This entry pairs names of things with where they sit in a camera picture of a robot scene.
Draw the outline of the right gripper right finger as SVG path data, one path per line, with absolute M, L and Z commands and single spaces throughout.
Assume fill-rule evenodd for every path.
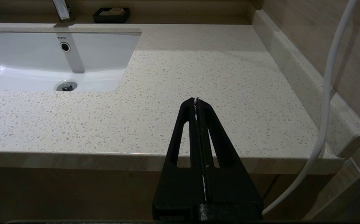
M 261 220 L 263 201 L 212 106 L 197 99 L 205 202 L 202 220 Z

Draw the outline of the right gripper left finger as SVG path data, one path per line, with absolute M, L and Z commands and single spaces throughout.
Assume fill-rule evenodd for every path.
M 177 166 L 184 124 L 189 124 L 190 167 Z M 153 200 L 156 220 L 193 220 L 205 202 L 196 99 L 181 104 Z

